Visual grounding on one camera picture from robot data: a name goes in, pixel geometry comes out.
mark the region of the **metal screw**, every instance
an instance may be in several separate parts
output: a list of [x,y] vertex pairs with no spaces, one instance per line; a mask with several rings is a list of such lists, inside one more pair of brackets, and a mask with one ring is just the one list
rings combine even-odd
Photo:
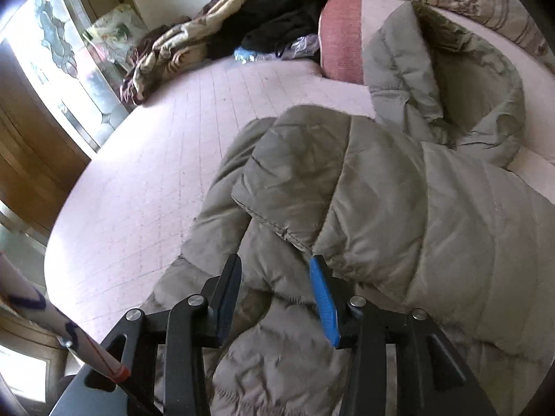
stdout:
[[428,318],[428,313],[422,308],[415,308],[412,310],[412,317],[417,321],[425,321]]
[[349,303],[356,308],[361,308],[366,305],[366,299],[361,296],[352,296]]
[[204,303],[204,297],[200,294],[193,294],[191,297],[187,299],[187,303],[192,307],[198,307]]
[[137,319],[140,319],[142,316],[140,310],[137,310],[137,308],[134,308],[134,310],[129,310],[126,313],[126,319],[128,321],[136,321]]

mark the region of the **pile of clothes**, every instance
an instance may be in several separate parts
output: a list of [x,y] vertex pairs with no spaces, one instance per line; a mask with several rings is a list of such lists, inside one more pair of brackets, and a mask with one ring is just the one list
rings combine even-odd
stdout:
[[327,0],[212,0],[197,16],[145,36],[121,101],[143,103],[161,83],[237,47],[280,55],[296,39],[318,32]]

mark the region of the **blue gripper pad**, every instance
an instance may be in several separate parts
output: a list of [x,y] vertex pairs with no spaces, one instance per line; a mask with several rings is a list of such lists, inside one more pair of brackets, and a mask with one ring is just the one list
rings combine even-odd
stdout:
[[320,323],[332,346],[339,345],[338,310],[331,298],[330,289],[315,258],[310,260],[310,283],[320,315]]

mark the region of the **silver bolt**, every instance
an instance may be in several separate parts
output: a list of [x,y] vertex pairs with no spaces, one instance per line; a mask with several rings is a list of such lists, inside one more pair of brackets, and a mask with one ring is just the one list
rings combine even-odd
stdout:
[[428,313],[422,308],[415,308],[412,310],[412,317],[417,321],[425,321],[428,318]]
[[129,310],[126,313],[126,319],[128,321],[136,321],[137,319],[140,319],[140,317],[142,316],[140,310],[137,310],[137,308],[134,308],[133,310]]
[[356,308],[361,308],[366,305],[366,299],[361,296],[352,296],[349,303]]
[[187,299],[187,303],[192,307],[198,307],[204,303],[204,297],[200,294],[193,294],[191,297]]

